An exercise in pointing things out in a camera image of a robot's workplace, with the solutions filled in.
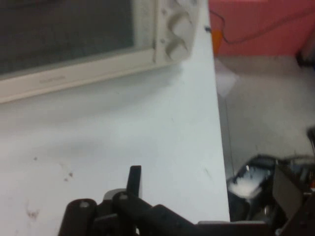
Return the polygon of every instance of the oven window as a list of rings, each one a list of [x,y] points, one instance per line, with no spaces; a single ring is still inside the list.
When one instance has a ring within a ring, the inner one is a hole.
[[[131,0],[0,0],[0,74],[132,48]]]

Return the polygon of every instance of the white table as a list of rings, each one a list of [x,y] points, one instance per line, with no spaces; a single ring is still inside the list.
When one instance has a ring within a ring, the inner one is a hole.
[[[0,105],[0,235],[55,236],[142,165],[142,198],[229,220],[208,13],[181,65]]]

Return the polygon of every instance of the floor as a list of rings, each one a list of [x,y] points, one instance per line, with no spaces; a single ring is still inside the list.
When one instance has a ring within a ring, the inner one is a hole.
[[[259,153],[313,155],[312,69],[293,57],[219,57],[216,73],[226,178]]]

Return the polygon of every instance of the black cable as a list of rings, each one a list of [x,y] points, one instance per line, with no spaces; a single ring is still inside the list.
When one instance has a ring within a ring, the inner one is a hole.
[[[256,33],[250,34],[248,36],[245,36],[243,38],[236,39],[236,40],[229,40],[229,39],[226,38],[225,32],[224,32],[224,29],[225,29],[225,18],[223,16],[221,16],[220,14],[212,11],[212,10],[210,10],[210,13],[215,15],[215,16],[217,16],[217,17],[219,17],[222,20],[222,23],[223,23],[223,27],[222,27],[223,40],[227,44],[238,44],[238,43],[244,43],[246,41],[253,40],[255,38],[261,37],[262,35],[270,32],[270,31],[273,31],[274,29],[276,29],[276,28],[278,28],[278,27],[280,27],[282,25],[285,25],[288,22],[291,22],[291,21],[294,21],[294,20],[297,20],[297,19],[300,19],[300,18],[304,18],[304,17],[306,17],[308,15],[311,15],[311,14],[315,13],[315,7],[310,8],[310,9],[305,10],[305,11],[300,12],[300,13],[293,14],[291,16],[284,17],[284,18],[276,21],[272,25],[266,27],[263,30],[260,30],[260,31],[258,31]]]

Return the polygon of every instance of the oven door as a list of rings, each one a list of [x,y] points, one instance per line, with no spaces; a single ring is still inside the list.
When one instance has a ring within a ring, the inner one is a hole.
[[[0,0],[0,102],[152,64],[154,9],[153,0]]]

